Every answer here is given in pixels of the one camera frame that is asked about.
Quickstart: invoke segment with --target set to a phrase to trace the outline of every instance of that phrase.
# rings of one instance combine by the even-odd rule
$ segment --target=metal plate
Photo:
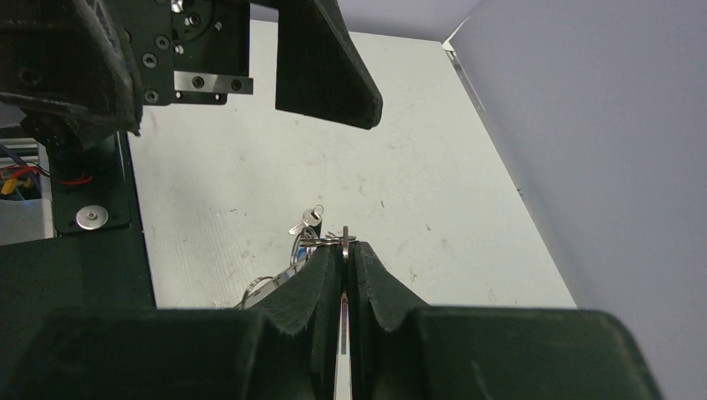
[[[119,144],[127,146],[127,141],[121,140]],[[62,177],[60,169],[55,167],[52,152],[49,152],[49,162],[52,176],[59,179],[75,177]],[[76,214],[78,210],[90,205],[100,205],[108,210],[110,218],[105,228],[113,228],[130,223],[126,185],[123,177],[123,163],[116,160],[108,169],[96,174],[91,182],[78,186],[52,185],[52,211],[54,228],[59,234],[83,233],[84,229],[77,225]]]
[[[113,7],[133,49],[135,63],[143,81],[143,91],[157,92],[159,99],[154,104],[171,103],[174,100],[174,91],[171,90],[174,85],[172,44],[164,47],[163,41],[157,40],[159,37],[168,40],[172,37],[172,11],[169,1],[113,0]],[[145,65],[143,60],[146,58],[153,58],[155,64],[148,63],[153,67]]]
[[[201,93],[253,94],[253,79],[233,75],[174,71],[174,90]]]
[[[173,80],[174,90],[179,92],[173,102],[225,104],[226,93],[252,93],[253,80],[247,77],[250,4],[204,0],[190,4],[183,2],[183,6],[183,12],[172,13],[172,40],[178,48],[173,55]],[[185,23],[193,14],[199,15],[198,27]],[[202,77],[225,76],[228,77],[228,85],[220,83],[220,79],[205,77],[204,86],[195,88],[191,82],[193,76],[178,83],[178,74],[181,73],[198,73]],[[233,79],[239,79],[242,83],[239,91],[231,88]],[[213,80],[210,89],[207,89],[207,80]]]

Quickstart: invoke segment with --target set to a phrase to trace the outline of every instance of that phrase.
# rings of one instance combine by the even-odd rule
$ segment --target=scuff mark
[[[400,257],[400,254],[403,254],[403,250],[405,250],[405,247],[408,245],[409,241],[405,241],[400,243],[400,246],[398,246],[398,250],[395,252],[395,257]]]
[[[484,400],[494,400],[494,397],[491,396],[491,393],[489,392],[489,388],[486,386],[484,371],[481,369],[479,363],[472,360],[471,369],[474,370],[474,380],[479,385],[479,391],[481,392],[481,395],[484,396]]]
[[[155,118],[151,108],[148,108],[147,115],[150,120],[150,125],[152,125],[153,128],[153,136],[156,137],[157,135],[159,135],[159,126],[157,125],[157,119]]]
[[[489,286],[488,282],[484,282],[486,284],[486,287],[489,288],[489,293],[486,295],[487,298],[489,298],[489,301],[491,304],[496,304],[498,302],[498,298],[496,297],[496,292],[494,292],[494,289]]]

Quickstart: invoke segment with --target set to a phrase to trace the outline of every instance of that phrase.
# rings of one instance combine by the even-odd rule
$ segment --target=white wall
[[[338,0],[349,31],[444,41],[480,0]],[[277,21],[276,11],[251,6],[251,18]]]
[[[452,44],[578,303],[707,398],[707,2],[488,0]]]

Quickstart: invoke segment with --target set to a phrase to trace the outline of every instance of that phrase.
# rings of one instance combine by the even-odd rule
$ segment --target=bunch of keys
[[[314,208],[305,211],[304,214],[302,214],[302,221],[293,226],[288,233],[292,236],[297,236],[303,229],[312,228],[317,235],[319,235],[322,230],[322,214],[324,214],[324,206],[317,204]]]

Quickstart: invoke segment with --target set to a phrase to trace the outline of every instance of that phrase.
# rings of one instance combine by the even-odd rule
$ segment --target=key
[[[320,223],[322,223],[322,215],[321,213],[317,212],[316,209],[317,208],[315,207],[311,210],[305,211],[304,214],[302,214],[302,221],[300,221],[297,225],[293,226],[288,231],[288,233],[290,235],[297,236],[306,227],[316,227]]]

